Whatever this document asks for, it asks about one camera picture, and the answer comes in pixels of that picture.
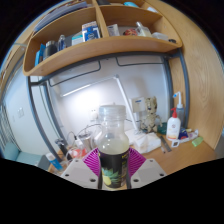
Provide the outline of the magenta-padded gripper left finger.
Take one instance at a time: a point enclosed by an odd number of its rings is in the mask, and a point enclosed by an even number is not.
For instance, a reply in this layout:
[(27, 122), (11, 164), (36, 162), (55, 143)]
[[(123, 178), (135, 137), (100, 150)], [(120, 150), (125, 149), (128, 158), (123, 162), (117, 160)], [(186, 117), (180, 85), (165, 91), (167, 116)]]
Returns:
[(92, 150), (82, 159), (75, 158), (61, 177), (84, 188), (98, 189), (100, 177), (98, 150)]

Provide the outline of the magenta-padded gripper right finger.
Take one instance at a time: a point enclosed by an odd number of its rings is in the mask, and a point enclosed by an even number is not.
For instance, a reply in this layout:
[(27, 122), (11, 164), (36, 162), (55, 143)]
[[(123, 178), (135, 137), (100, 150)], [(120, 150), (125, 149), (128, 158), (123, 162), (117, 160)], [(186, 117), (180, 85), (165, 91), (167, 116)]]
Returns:
[(126, 178), (128, 189), (143, 187), (165, 176), (166, 172), (155, 159), (146, 159), (135, 149), (129, 149), (128, 173)]

